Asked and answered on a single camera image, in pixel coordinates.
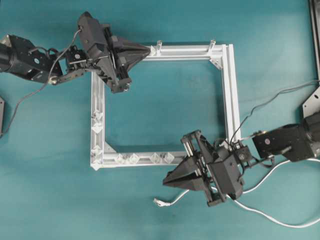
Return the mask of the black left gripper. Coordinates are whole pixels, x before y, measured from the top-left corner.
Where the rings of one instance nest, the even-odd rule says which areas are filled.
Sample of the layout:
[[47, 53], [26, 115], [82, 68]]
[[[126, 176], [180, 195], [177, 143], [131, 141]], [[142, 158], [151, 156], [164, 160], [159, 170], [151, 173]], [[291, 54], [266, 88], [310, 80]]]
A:
[[109, 24], [101, 24], [106, 44], [103, 52], [93, 58], [93, 65], [99, 69], [98, 76], [110, 88], [112, 93], [127, 92], [132, 83], [124, 66], [134, 66], [145, 59], [151, 50], [149, 47], [113, 35]]

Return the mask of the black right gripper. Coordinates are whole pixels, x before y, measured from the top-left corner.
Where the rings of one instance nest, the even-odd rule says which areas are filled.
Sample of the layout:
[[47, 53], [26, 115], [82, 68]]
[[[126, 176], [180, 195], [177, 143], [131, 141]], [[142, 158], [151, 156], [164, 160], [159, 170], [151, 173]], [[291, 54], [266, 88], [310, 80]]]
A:
[[162, 184], [177, 188], [204, 191], [209, 207], [226, 201], [226, 195], [220, 192], [219, 185], [208, 170], [207, 164], [213, 160], [216, 148], [195, 130], [184, 135], [181, 142], [187, 157], [173, 170], [167, 173]]

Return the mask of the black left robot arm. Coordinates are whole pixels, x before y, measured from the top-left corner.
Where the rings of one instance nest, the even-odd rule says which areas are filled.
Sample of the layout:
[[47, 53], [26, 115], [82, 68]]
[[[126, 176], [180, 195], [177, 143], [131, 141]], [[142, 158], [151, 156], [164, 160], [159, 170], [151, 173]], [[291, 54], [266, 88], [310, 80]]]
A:
[[83, 49], [73, 44], [66, 51], [57, 51], [8, 34], [0, 42], [0, 71], [51, 85], [93, 72], [112, 93], [121, 93], [132, 83], [129, 70], [151, 53], [149, 47], [112, 35], [108, 24], [81, 23], [77, 35]]

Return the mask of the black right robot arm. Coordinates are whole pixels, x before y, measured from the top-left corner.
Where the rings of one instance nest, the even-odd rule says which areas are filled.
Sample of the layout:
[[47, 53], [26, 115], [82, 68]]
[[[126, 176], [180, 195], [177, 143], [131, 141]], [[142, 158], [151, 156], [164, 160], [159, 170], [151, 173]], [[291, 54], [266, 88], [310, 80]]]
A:
[[210, 144], [200, 130], [181, 139], [187, 155], [167, 173], [165, 186], [203, 191], [208, 206], [236, 200], [243, 194], [243, 175], [247, 168], [282, 155], [298, 162], [320, 155], [320, 114], [307, 116], [301, 123], [287, 124], [271, 131], [256, 133], [252, 139], [259, 159], [241, 141], [229, 147]]

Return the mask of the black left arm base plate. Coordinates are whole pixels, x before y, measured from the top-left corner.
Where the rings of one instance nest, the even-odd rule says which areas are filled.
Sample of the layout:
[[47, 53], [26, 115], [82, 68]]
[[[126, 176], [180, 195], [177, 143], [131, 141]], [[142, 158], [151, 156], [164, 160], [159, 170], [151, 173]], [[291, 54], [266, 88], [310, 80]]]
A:
[[0, 133], [2, 133], [2, 129], [3, 129], [5, 104], [6, 104], [5, 100], [2, 97], [0, 97]]

